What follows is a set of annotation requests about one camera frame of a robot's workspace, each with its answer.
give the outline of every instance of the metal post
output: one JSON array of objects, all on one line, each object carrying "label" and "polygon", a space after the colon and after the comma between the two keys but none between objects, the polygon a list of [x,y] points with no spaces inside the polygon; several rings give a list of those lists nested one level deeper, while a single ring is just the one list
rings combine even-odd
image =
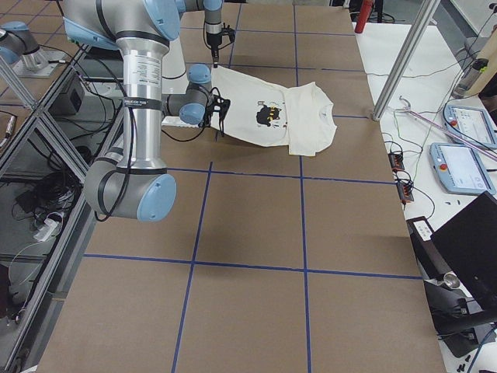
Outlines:
[{"label": "metal post", "polygon": [[416,16],[414,23],[409,30],[407,37],[405,38],[404,44],[402,45],[401,51],[399,52],[397,59],[395,60],[394,67],[391,69],[390,75],[388,76],[387,82],[383,87],[383,90],[378,97],[376,106],[374,107],[374,112],[372,115],[373,120],[380,120],[383,116],[384,111],[387,109],[388,103],[397,89],[398,83],[404,74],[405,69],[419,41],[424,34],[429,21],[433,17],[433,13],[438,7],[440,0],[424,0],[421,4],[421,9]]},{"label": "metal post", "polygon": [[0,56],[0,76],[4,78],[5,82],[12,88],[14,93],[23,101],[24,106],[33,110],[36,108],[36,100],[31,92],[24,86],[23,82],[19,80],[16,73],[10,68],[5,60]]}]

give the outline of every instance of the blue tape line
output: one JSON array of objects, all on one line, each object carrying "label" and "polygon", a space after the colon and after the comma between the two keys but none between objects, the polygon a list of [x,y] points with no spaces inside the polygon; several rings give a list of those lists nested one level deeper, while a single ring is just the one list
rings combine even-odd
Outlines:
[{"label": "blue tape line", "polygon": [[288,68],[288,69],[295,69],[291,68],[290,66],[265,66],[263,64],[231,64],[231,66],[235,66],[238,68]]},{"label": "blue tape line", "polygon": [[237,173],[235,171],[207,171],[204,169],[182,169],[175,167],[168,167],[171,171],[180,171],[188,173],[212,173],[217,175],[234,175],[234,176],[258,176],[258,177],[273,177],[277,179],[304,179],[304,180],[317,180],[317,181],[334,181],[340,183],[361,183],[361,184],[380,184],[380,185],[395,185],[393,181],[379,181],[379,180],[355,180],[355,179],[340,179],[336,177],[320,177],[320,176],[292,176],[292,175],[272,175],[269,173]]},{"label": "blue tape line", "polygon": [[10,11],[13,10],[22,0],[17,0],[17,3],[14,4],[13,6],[11,6],[9,9],[7,9],[7,11],[5,13],[2,14],[2,17],[5,15],[5,14],[12,14]]},{"label": "blue tape line", "polygon": [[311,315],[309,312],[309,283],[308,283],[308,248],[305,227],[305,197],[304,197],[304,165],[302,155],[299,155],[299,166],[301,171],[301,219],[302,219],[302,253],[304,258],[304,294],[305,294],[305,332],[307,336],[308,350],[308,373],[312,373],[312,351],[311,351]]},{"label": "blue tape line", "polygon": [[85,258],[136,260],[136,261],[142,261],[142,262],[179,263],[179,264],[191,264],[192,263],[191,260],[153,258],[153,257],[149,257],[149,256],[126,256],[126,255],[91,254],[91,253],[86,253],[83,256]]},{"label": "blue tape line", "polygon": [[209,164],[209,173],[207,174],[207,181],[205,183],[205,191],[203,192],[203,201],[202,201],[202,209],[200,210],[199,226],[198,226],[198,229],[196,230],[195,247],[193,249],[192,264],[191,264],[190,269],[189,269],[188,284],[186,285],[185,300],[183,301],[183,308],[181,311],[181,320],[179,322],[178,336],[176,339],[176,348],[174,351],[174,359],[172,361],[171,373],[176,372],[176,366],[178,364],[179,347],[181,346],[181,337],[182,337],[182,333],[183,333],[183,326],[185,325],[186,307],[188,306],[189,291],[192,287],[193,270],[195,268],[195,258],[196,258],[196,253],[197,253],[197,250],[199,247],[200,232],[202,231],[203,213],[205,212],[205,206],[207,203],[207,194],[209,192],[210,171],[211,170],[212,170],[212,162]]},{"label": "blue tape line", "polygon": [[247,268],[250,270],[279,270],[284,272],[304,272],[302,268],[292,268],[292,267],[271,267],[271,266],[260,266],[256,264],[237,264],[237,263],[221,263],[221,262],[195,262],[199,266],[209,266],[209,267],[229,267],[229,268]]},{"label": "blue tape line", "polygon": [[218,263],[218,262],[207,262],[207,261],[192,261],[192,260],[181,260],[181,259],[168,259],[168,258],[154,258],[150,256],[126,256],[126,255],[111,255],[111,254],[91,254],[86,253],[83,255],[85,258],[97,258],[97,259],[111,259],[111,260],[136,260],[142,262],[159,262],[159,263],[173,263],[173,264],[195,264],[199,266],[206,267],[233,267],[233,268],[247,268],[254,270],[278,270],[283,272],[305,272],[311,274],[335,274],[340,276],[353,276],[353,277],[381,277],[381,278],[392,278],[401,280],[422,280],[420,276],[409,276],[402,274],[373,274],[368,272],[353,272],[347,270],[313,270],[311,268],[292,268],[292,267],[272,267],[272,266],[260,266],[252,264],[236,264],[236,263]]},{"label": "blue tape line", "polygon": [[236,175],[236,176],[260,176],[260,177],[273,177],[280,179],[299,179],[299,176],[292,175],[271,175],[268,173],[237,173],[235,171],[212,171],[218,175]]},{"label": "blue tape line", "polygon": [[343,71],[343,72],[363,72],[366,73],[364,70],[358,70],[354,68],[321,68],[323,71]]},{"label": "blue tape line", "polygon": [[352,180],[352,179],[336,179],[336,178],[332,178],[332,177],[313,177],[313,176],[304,176],[304,179],[305,180],[317,180],[317,181],[337,181],[337,182],[343,182],[343,183],[395,185],[394,181]]},{"label": "blue tape line", "polygon": [[408,276],[403,274],[370,274],[367,272],[349,272],[346,270],[308,270],[311,274],[337,274],[341,276],[354,277],[379,277],[379,278],[395,278],[400,280],[422,280],[421,276]]},{"label": "blue tape line", "polygon": [[182,169],[176,167],[168,167],[169,171],[186,171],[188,173],[209,173],[207,169]]},{"label": "blue tape line", "polygon": [[5,88],[5,89],[2,91],[2,93],[0,93],[0,97],[2,97],[2,96],[5,94],[5,92],[7,92],[7,89],[9,89],[9,87]]},{"label": "blue tape line", "polygon": [[327,37],[354,37],[352,33],[312,33],[312,32],[297,32],[297,31],[276,31],[276,30],[246,30],[246,29],[236,29],[237,31],[242,31],[243,33],[288,33],[297,35],[325,35]]},{"label": "blue tape line", "polygon": [[60,35],[58,32],[58,30],[60,30],[62,27],[64,26],[64,24],[61,24],[56,30],[55,30],[55,33],[52,34],[51,37],[48,38],[48,40],[45,42],[45,44],[48,44],[50,43],[50,40],[52,40],[52,37],[54,37],[55,35]]},{"label": "blue tape line", "polygon": [[[238,6],[238,16],[236,17],[236,25],[235,25],[235,30],[238,29],[238,24],[240,22],[240,15],[242,14],[242,4],[240,4]],[[231,62],[233,61],[233,53],[235,52],[235,46],[236,46],[236,43],[234,43],[232,46],[231,46],[231,53],[230,53],[230,59],[228,61],[228,68],[231,67]]]},{"label": "blue tape line", "polygon": [[354,37],[353,33],[312,33],[312,32],[301,32],[299,34],[303,35],[326,35],[327,37]]}]

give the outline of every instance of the cardboard table surface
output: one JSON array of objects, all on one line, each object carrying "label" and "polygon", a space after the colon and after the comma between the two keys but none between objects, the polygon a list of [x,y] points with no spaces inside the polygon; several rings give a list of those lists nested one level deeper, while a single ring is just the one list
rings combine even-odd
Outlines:
[{"label": "cardboard table surface", "polygon": [[[38,371],[443,372],[348,12],[226,4],[224,18],[238,31],[224,65],[325,90],[332,146],[163,137],[172,212],[96,226]],[[210,60],[202,21],[183,18],[186,62]]]}]

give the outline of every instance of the aluminum rail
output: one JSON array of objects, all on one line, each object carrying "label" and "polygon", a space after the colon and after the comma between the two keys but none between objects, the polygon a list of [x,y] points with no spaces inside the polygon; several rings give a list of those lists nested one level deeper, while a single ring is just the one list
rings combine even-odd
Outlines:
[{"label": "aluminum rail", "polygon": [[440,0],[424,0],[419,9],[418,15],[415,18],[414,23],[409,30],[407,37],[405,38],[404,44],[402,45],[401,51],[398,53],[397,59],[395,60],[394,66],[390,71],[390,74],[385,82],[383,89],[381,90],[380,96],[374,111],[372,114],[373,120],[380,120],[383,116],[385,110],[387,109],[388,103],[391,97],[394,95],[397,89],[398,83],[401,81],[402,75],[419,41],[424,34],[429,21],[433,17],[433,13],[436,11]]}]

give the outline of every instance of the metal frame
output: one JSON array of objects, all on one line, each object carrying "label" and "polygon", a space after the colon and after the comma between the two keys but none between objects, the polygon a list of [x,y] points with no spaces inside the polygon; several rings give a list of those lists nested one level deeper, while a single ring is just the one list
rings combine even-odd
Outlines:
[{"label": "metal frame", "polygon": [[26,107],[33,110],[36,109],[38,102],[28,88],[24,86],[23,82],[21,82],[21,80],[17,77],[12,68],[7,64],[7,62],[5,62],[2,56],[0,56],[0,76],[4,78],[10,88],[12,88],[16,95],[23,101],[23,104]]},{"label": "metal frame", "polygon": [[[74,56],[74,59],[80,59],[88,49],[89,47],[82,47]],[[55,101],[57,95],[67,81],[72,77],[72,74],[74,74],[72,68],[67,66],[49,88],[49,91],[38,101],[33,97],[28,88],[25,87],[10,66],[0,57],[0,78],[4,78],[12,91],[19,97],[24,107],[32,110],[32,113],[26,118],[23,126],[21,126],[12,141],[7,145],[4,152],[0,154],[0,176],[3,176],[7,172],[15,157],[19,155],[23,146],[26,145],[27,139],[35,130],[38,130],[50,142],[50,145],[54,148],[55,152],[59,154],[62,161],[71,169],[76,177],[83,182],[85,174],[88,171],[88,165],[76,151],[74,145],[61,130],[54,118],[48,113],[48,108]],[[106,138],[102,149],[103,152],[111,146],[112,141],[119,131],[122,119],[123,111],[121,110],[115,125]],[[12,350],[8,350],[9,358],[7,361],[0,361],[0,366],[3,366],[6,371],[12,367],[20,347],[25,343],[24,340],[26,335],[42,305],[47,289],[54,279],[61,259],[64,255],[69,255],[71,260],[74,262],[76,261],[73,256],[78,256],[78,252],[81,250],[75,250],[75,253],[67,251],[66,254],[66,249],[70,247],[79,247],[78,244],[81,242],[81,239],[79,237],[75,238],[75,234],[81,234],[84,237],[87,237],[88,234],[86,231],[91,231],[93,218],[88,211],[89,208],[85,203],[85,198],[83,194],[81,194],[66,221],[64,231],[60,234],[57,244],[52,249],[52,254],[40,275],[40,279],[33,290],[32,298],[28,302],[26,311],[23,313],[23,317],[16,330],[16,339],[12,341],[12,344],[9,344],[9,349],[12,348]],[[81,228],[83,232],[75,229],[76,227]],[[23,256],[18,259],[27,263],[31,263],[35,260],[35,258],[32,258],[31,256]]]},{"label": "metal frame", "polygon": [[16,359],[18,350],[23,343],[24,337],[26,336],[29,327],[31,326],[34,316],[36,315],[37,309],[40,307],[40,303],[43,300],[48,285],[51,282],[52,276],[55,270],[57,269],[57,265],[59,264],[62,254],[66,249],[68,241],[71,238],[71,235],[73,234],[74,227],[78,222],[78,219],[83,211],[84,206],[85,206],[85,198],[83,197],[83,195],[81,195],[78,199],[77,204],[75,205],[74,209],[69,215],[69,219],[64,228],[64,231],[62,232],[57,242],[57,245],[55,246],[55,249],[52,252],[51,258],[47,266],[45,267],[43,274],[41,275],[41,278],[38,281],[38,284],[36,285],[33,297],[28,302],[24,316],[21,318],[21,324],[19,326],[19,336],[16,342],[14,343],[14,347],[9,356],[9,359],[5,364],[6,368],[9,368],[12,362]]},{"label": "metal frame", "polygon": [[374,107],[374,112],[372,115],[373,120],[380,120],[383,116],[385,110],[387,109],[388,103],[391,97],[394,95],[397,89],[398,83],[401,81],[402,75],[412,55],[415,52],[419,41],[424,34],[429,21],[433,17],[436,8],[438,7],[440,0],[424,0],[419,9],[418,15],[414,23],[409,30],[407,37],[405,38],[404,44],[402,45],[401,51],[398,53],[397,59],[395,60],[394,67],[391,69],[390,75],[383,89],[381,90],[380,96],[376,106]]}]

